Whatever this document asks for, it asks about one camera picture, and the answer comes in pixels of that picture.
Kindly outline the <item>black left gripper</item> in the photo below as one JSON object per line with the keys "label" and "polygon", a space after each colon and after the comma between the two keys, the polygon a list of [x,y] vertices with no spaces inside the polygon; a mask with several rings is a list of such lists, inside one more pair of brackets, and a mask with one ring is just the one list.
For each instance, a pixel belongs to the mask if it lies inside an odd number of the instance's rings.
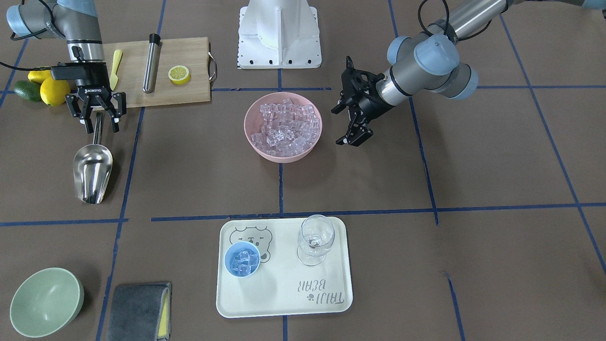
{"label": "black left gripper", "polygon": [[350,56],[346,56],[346,69],[340,76],[342,91],[332,114],[347,109],[350,117],[346,134],[336,140],[337,145],[358,147],[374,135],[368,123],[392,110],[394,105],[383,100],[377,90],[377,82],[385,80],[385,75],[357,69]]}

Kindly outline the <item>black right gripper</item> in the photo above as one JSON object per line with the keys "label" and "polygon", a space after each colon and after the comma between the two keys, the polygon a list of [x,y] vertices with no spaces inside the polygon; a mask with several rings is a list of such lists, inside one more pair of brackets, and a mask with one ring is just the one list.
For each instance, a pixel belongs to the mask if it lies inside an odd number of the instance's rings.
{"label": "black right gripper", "polygon": [[119,132],[119,119],[127,114],[127,95],[123,91],[112,94],[105,62],[59,63],[51,67],[51,76],[56,81],[75,82],[77,95],[65,95],[65,103],[72,117],[82,121],[87,133],[93,133],[91,102],[101,103],[109,114],[113,132]]}

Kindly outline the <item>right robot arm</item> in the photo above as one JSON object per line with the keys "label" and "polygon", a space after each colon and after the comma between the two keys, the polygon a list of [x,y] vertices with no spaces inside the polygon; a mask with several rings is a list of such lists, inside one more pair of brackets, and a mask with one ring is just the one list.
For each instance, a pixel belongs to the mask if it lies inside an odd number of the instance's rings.
{"label": "right robot arm", "polygon": [[92,0],[32,0],[11,6],[6,14],[11,40],[56,37],[66,42],[70,61],[49,67],[52,79],[73,81],[77,92],[67,95],[72,117],[93,133],[90,115],[106,111],[113,132],[127,112],[126,95],[113,93],[103,50],[97,8]]}

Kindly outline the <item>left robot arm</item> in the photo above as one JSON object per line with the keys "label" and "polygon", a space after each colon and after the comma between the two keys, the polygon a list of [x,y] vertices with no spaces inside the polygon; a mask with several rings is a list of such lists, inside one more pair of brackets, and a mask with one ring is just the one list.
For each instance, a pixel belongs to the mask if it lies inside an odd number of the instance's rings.
{"label": "left robot arm", "polygon": [[392,110],[421,90],[446,99],[467,99],[476,91],[479,77],[460,61],[456,45],[488,28],[492,20],[518,4],[517,0],[466,0],[453,9],[442,2],[444,17],[424,25],[414,37],[399,36],[389,45],[389,68],[374,74],[357,69],[351,57],[340,76],[342,91],[333,114],[347,110],[349,124],[337,145],[359,146],[373,136],[370,121]]}

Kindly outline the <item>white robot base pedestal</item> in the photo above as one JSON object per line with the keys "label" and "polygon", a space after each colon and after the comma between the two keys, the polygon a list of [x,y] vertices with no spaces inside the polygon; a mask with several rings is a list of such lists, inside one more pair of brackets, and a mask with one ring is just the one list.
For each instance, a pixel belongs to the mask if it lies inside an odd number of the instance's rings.
{"label": "white robot base pedestal", "polygon": [[251,0],[241,7],[239,69],[315,69],[322,65],[318,12],[306,0]]}

